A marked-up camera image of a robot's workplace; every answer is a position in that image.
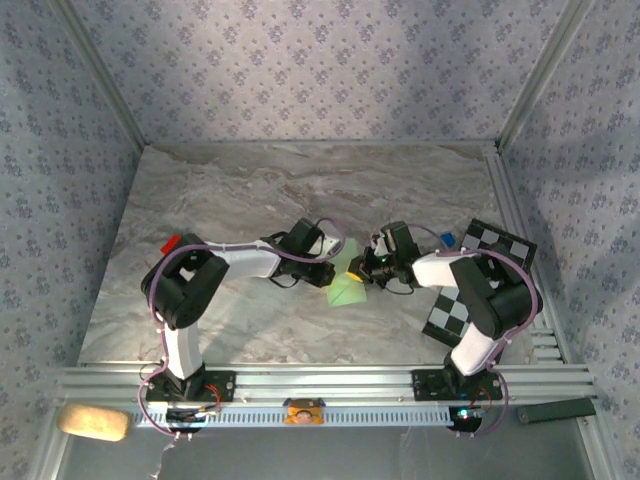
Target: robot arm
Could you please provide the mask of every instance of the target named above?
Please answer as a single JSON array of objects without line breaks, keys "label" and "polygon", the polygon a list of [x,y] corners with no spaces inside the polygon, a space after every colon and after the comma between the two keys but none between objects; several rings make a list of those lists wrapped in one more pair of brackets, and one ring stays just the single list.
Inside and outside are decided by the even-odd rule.
[{"label": "robot arm", "polygon": [[[508,256],[500,244],[489,249]],[[505,335],[522,325],[531,311],[531,293],[511,267],[483,255],[422,255],[404,222],[386,225],[374,235],[364,254],[352,260],[349,272],[382,288],[398,278],[413,288],[460,290],[472,323],[445,358],[445,374],[453,390],[485,369]],[[539,312],[542,300],[536,293]]]},{"label": "robot arm", "polygon": [[[162,270],[156,288],[154,306],[166,324],[164,338],[169,358],[166,377],[177,391],[188,399],[200,389],[198,377],[204,363],[198,345],[197,320],[223,281],[290,275],[296,281],[327,286],[335,274],[331,263],[290,260],[279,252],[301,258],[324,258],[338,243],[338,239],[327,236],[307,219],[300,220],[290,232],[279,232],[250,244],[203,242],[194,234],[173,237],[162,249],[165,255],[180,247],[208,246],[176,255]],[[142,281],[147,302],[152,280],[163,261],[164,258]]]}]

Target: metal frame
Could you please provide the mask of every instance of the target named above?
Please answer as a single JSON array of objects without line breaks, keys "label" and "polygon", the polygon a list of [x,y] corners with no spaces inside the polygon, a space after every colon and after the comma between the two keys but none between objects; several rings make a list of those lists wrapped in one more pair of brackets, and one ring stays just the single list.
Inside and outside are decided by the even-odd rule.
[{"label": "metal frame", "polygon": [[[137,428],[148,427],[137,411],[136,392],[140,373],[153,366],[145,363],[86,364],[61,373],[56,403],[99,404],[133,412]],[[217,365],[215,369],[237,372],[236,396],[225,404],[227,420],[210,421],[209,427],[283,426],[282,403],[286,398],[321,397],[331,407],[334,426],[448,425],[444,411],[466,402],[415,402],[411,385],[414,369],[442,368],[440,365]],[[586,365],[504,365],[499,366],[509,384],[509,404],[527,405],[576,397],[596,398],[596,390]],[[55,427],[54,414],[47,417],[31,478],[55,479],[64,457],[68,436]],[[163,407],[151,406],[155,419],[162,421]],[[583,425],[582,437],[589,452],[595,478],[615,479],[607,462],[601,437],[600,419]]]},{"label": "metal frame", "polygon": [[82,57],[93,80],[98,85],[98,88],[100,88],[107,105],[111,107],[111,111],[122,127],[122,131],[135,148],[136,153],[141,155],[142,150],[144,150],[145,145],[147,145],[144,135],[142,134],[142,129],[136,122],[135,116],[118,89],[107,64],[100,56],[80,15],[78,15],[78,12],[69,0],[49,0],[48,3],[51,10],[53,10],[58,17],[62,28],[67,32],[69,40]]},{"label": "metal frame", "polygon": [[594,0],[568,0],[500,130],[500,151],[507,148],[518,135],[593,3]]},{"label": "metal frame", "polygon": [[[495,146],[477,142],[482,147],[488,171],[505,228],[520,236],[528,232],[520,214],[521,207],[512,188],[506,166]],[[544,272],[535,265],[532,276],[545,302],[545,310],[530,329],[534,345],[535,365],[502,365],[498,368],[509,384],[509,404],[527,405],[576,397],[595,401],[597,415],[578,422],[594,477],[603,480],[622,478],[611,435],[597,402],[597,392],[587,365],[571,364],[571,355],[558,321],[557,310],[547,294]],[[321,397],[335,414],[336,425],[371,426],[387,415],[384,424],[444,425],[448,419],[439,412],[463,402],[415,402],[411,386],[411,370],[441,368],[441,365],[216,365],[215,369],[237,372],[234,402],[224,405],[228,421],[211,421],[210,427],[251,426],[274,427],[282,423],[282,402],[286,398]],[[154,367],[147,363],[83,364],[61,373],[56,402],[75,401],[99,404],[131,411],[138,428],[148,427],[137,409],[136,391],[140,374]],[[150,411],[163,420],[165,406],[150,406]],[[45,432],[40,438],[37,463],[31,478],[55,479],[67,446],[66,434],[55,427],[57,408],[46,418]],[[360,417],[340,417],[342,413]]]},{"label": "metal frame", "polygon": [[[574,3],[580,3],[580,15],[584,15],[592,2],[577,0]],[[532,238],[531,232],[524,222],[523,207],[513,188],[513,181],[504,158],[495,145],[488,143],[483,145],[482,152],[487,162],[489,176],[493,183],[505,228],[522,237]],[[536,360],[539,364],[571,364],[574,359],[560,325],[558,310],[553,298],[548,294],[549,281],[547,276],[535,262],[531,269],[531,276],[544,302],[543,311],[538,314],[536,321],[529,329]],[[578,426],[595,478],[624,478],[621,470],[622,464],[613,445],[613,436],[604,419],[602,407],[596,403],[596,416],[593,419],[579,421]]]}]

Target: marble table surface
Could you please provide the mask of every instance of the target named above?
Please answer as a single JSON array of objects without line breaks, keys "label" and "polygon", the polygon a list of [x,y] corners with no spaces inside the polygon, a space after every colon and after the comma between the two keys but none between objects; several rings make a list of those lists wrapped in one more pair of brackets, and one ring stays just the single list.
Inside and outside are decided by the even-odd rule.
[{"label": "marble table surface", "polygon": [[[360,245],[392,220],[452,231],[500,225],[478,147],[220,144],[147,147],[111,253],[80,362],[157,361],[160,339],[140,281],[176,232],[214,242],[253,241],[301,217],[335,217]],[[433,239],[417,234],[433,248]],[[324,290],[281,290],[264,279],[223,284],[199,321],[208,363],[440,363],[448,347],[421,333],[437,292],[329,307]],[[525,363],[520,335],[503,357]]]}]

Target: cable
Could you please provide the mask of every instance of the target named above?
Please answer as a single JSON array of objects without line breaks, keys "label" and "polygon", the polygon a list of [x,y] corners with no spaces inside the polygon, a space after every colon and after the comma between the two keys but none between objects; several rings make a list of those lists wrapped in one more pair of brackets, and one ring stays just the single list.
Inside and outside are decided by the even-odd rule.
[{"label": "cable", "polygon": [[[322,220],[323,220],[322,218],[319,219],[314,224],[314,227],[318,228],[318,225],[320,225],[320,223],[322,223]],[[320,230],[320,238],[321,238],[321,240],[320,240],[320,251],[318,252],[318,255],[315,255],[315,257],[320,256],[322,254],[322,249],[324,248],[324,241],[325,241],[326,235],[324,234],[324,232],[322,230]]]},{"label": "cable", "polygon": [[409,288],[411,289],[410,292],[396,292],[394,290],[391,290],[389,287],[385,286],[384,289],[389,292],[389,293],[393,293],[394,295],[412,295],[413,292],[415,292],[415,289],[409,285]]},{"label": "cable", "polygon": [[213,406],[208,406],[208,407],[202,407],[200,409],[198,409],[199,413],[209,413],[211,412],[212,409],[215,409],[217,411],[217,413],[220,413],[222,411],[222,408],[220,406],[220,404],[222,403],[222,397],[220,396],[220,392],[218,391],[218,387],[216,387],[215,385],[205,385],[204,386],[205,389],[209,390],[211,393],[213,393],[216,397],[216,403]]},{"label": "cable", "polygon": [[147,368],[150,365],[156,365],[156,366],[160,366],[159,362],[149,362],[149,363],[145,363],[140,367],[140,370],[138,370],[138,377],[140,377],[140,380],[144,380],[144,377],[142,376],[142,370],[144,370],[145,368]]},{"label": "cable", "polygon": [[478,400],[480,400],[480,393],[481,393],[481,392],[483,392],[483,393],[486,395],[487,399],[489,400],[489,408],[487,408],[487,409],[484,411],[484,413],[486,414],[486,413],[489,413],[489,412],[491,411],[491,405],[492,405],[492,403],[493,403],[493,400],[492,400],[492,398],[491,398],[491,394],[489,393],[489,390],[487,390],[487,389],[486,389],[486,388],[484,388],[484,387],[478,387],[478,389],[476,390],[476,396],[475,396],[475,398],[473,399],[473,402],[471,402],[467,408],[469,408],[469,409],[473,408],[473,406],[476,404],[476,402],[477,402]]},{"label": "cable", "polygon": [[274,285],[286,290],[287,288],[295,287],[298,284],[298,282],[300,281],[300,279],[296,278],[291,285],[282,285],[280,282],[276,282],[275,278],[273,278],[273,277],[269,277],[269,281],[271,283],[273,283]]},{"label": "cable", "polygon": [[495,258],[496,260],[507,264],[518,274],[520,278],[522,278],[525,285],[527,286],[527,289],[529,290],[529,294],[531,295],[531,312],[529,313],[529,316],[527,317],[525,322],[519,327],[513,328],[512,330],[508,331],[502,338],[502,341],[491,351],[491,353],[489,354],[489,356],[484,362],[484,365],[487,371],[491,373],[495,373],[498,376],[498,379],[502,385],[502,389],[504,390],[504,405],[502,407],[502,411],[500,412],[500,415],[498,416],[496,421],[493,422],[493,424],[491,424],[489,427],[485,428],[484,430],[480,430],[477,433],[462,435],[461,432],[457,432],[458,436],[465,436],[470,438],[488,435],[500,426],[500,424],[504,420],[505,415],[507,414],[507,409],[509,408],[509,387],[502,373],[500,373],[500,371],[494,368],[494,365],[496,364],[495,359],[499,355],[499,353],[502,351],[502,349],[507,344],[511,343],[511,340],[513,339],[513,337],[515,337],[518,333],[520,333],[521,331],[523,331],[525,328],[527,328],[529,325],[533,323],[534,319],[536,318],[536,315],[538,314],[538,294],[536,292],[536,287],[533,285],[533,281],[531,280],[527,272],[525,272],[520,265],[518,265],[516,262],[511,260],[509,257],[506,257],[500,253],[492,252],[491,250],[485,250],[483,248],[478,248],[475,250],[461,250],[459,252],[439,252],[437,255],[440,257],[487,255],[489,257]]},{"label": "cable", "polygon": [[425,227],[423,225],[418,225],[417,223],[409,223],[409,224],[407,224],[407,226],[409,228],[417,228],[418,230],[424,230],[425,232],[431,234],[433,237],[437,238],[445,251],[449,251],[450,250],[449,245],[447,245],[445,243],[443,238],[440,235],[438,235],[436,232],[431,230],[429,227]]},{"label": "cable", "polygon": [[344,248],[344,244],[346,242],[346,233],[344,231],[344,229],[342,228],[342,225],[335,219],[329,218],[329,217],[323,217],[320,218],[317,222],[316,222],[316,226],[319,225],[322,222],[327,222],[330,223],[334,229],[336,229],[338,231],[338,233],[340,234],[340,240],[338,242],[338,248],[336,249],[336,251],[334,253],[332,253],[331,255],[328,255],[324,258],[304,258],[304,257],[298,257],[296,255],[290,255],[286,252],[281,252],[279,250],[276,250],[275,248],[272,247],[267,247],[267,246],[263,246],[263,245],[255,245],[255,244],[247,244],[247,245],[185,245],[183,247],[179,247],[176,248],[175,250],[171,251],[170,253],[168,253],[164,259],[162,260],[162,262],[160,263],[160,265],[158,266],[158,270],[156,271],[155,275],[153,276],[153,279],[151,280],[151,286],[149,287],[149,308],[151,309],[151,315],[153,316],[154,321],[158,324],[158,333],[160,333],[160,337],[162,339],[162,352],[163,352],[163,357],[162,357],[162,365],[160,366],[160,368],[154,370],[153,372],[151,372],[149,375],[147,375],[143,381],[140,383],[139,387],[138,387],[138,395],[137,395],[137,400],[138,400],[138,406],[140,407],[140,410],[142,411],[142,414],[144,415],[144,417],[147,419],[147,421],[151,424],[151,426],[153,428],[155,428],[158,432],[164,434],[164,435],[168,435],[168,436],[175,436],[174,432],[171,432],[170,430],[167,430],[165,428],[163,428],[162,426],[160,426],[153,418],[151,418],[151,415],[149,415],[149,412],[147,411],[147,408],[144,404],[144,401],[142,400],[142,390],[144,389],[144,387],[146,385],[149,384],[149,382],[157,377],[158,375],[161,375],[162,373],[164,373],[168,366],[169,366],[169,348],[167,346],[167,339],[165,337],[164,334],[164,328],[165,328],[165,323],[164,320],[162,318],[160,318],[158,316],[158,311],[155,308],[155,298],[156,298],[156,291],[158,289],[158,282],[160,281],[160,276],[162,275],[162,272],[164,272],[165,268],[167,268],[167,265],[169,264],[169,262],[171,262],[171,260],[173,260],[176,256],[185,253],[185,252],[192,252],[192,251],[213,251],[213,252],[241,252],[241,251],[245,251],[245,250],[262,250],[265,252],[270,252],[273,253],[275,255],[278,255],[279,257],[282,258],[287,258],[289,260],[295,260],[298,262],[302,262],[302,263],[324,263],[328,260],[331,260],[335,257],[338,256],[338,254],[342,251],[342,249]]}]

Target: black cable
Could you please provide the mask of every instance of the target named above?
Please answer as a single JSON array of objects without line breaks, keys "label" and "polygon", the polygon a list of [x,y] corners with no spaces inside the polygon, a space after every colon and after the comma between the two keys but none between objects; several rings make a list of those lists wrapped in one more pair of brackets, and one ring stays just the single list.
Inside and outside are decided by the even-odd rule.
[{"label": "black cable", "polygon": [[269,277],[269,280],[271,280],[271,283],[273,283],[274,285],[277,285],[278,287],[282,288],[282,289],[287,289],[287,288],[293,288],[295,287],[298,282],[300,281],[299,278],[296,278],[295,282],[293,282],[291,285],[282,285],[280,282],[276,282],[275,279],[273,277]]},{"label": "black cable", "polygon": [[[322,221],[322,219],[318,220],[315,224],[314,227],[318,228],[318,225],[320,225],[320,222]],[[310,255],[311,258],[318,258],[320,255],[322,255],[322,249],[324,248],[324,240],[326,238],[324,232],[322,230],[320,230],[320,251],[318,252],[318,255]]]},{"label": "black cable", "polygon": [[277,232],[274,233],[273,235],[269,235],[267,238],[270,240],[278,240],[279,238],[284,237],[287,234],[287,232]]},{"label": "black cable", "polygon": [[389,287],[386,287],[386,286],[384,287],[384,289],[385,289],[387,292],[389,292],[389,293],[393,293],[394,295],[412,295],[412,294],[413,294],[413,292],[415,292],[415,289],[414,289],[411,285],[409,285],[409,288],[411,289],[411,291],[410,291],[410,292],[395,292],[395,291],[393,291],[393,290],[390,290],[390,289],[389,289]]}]

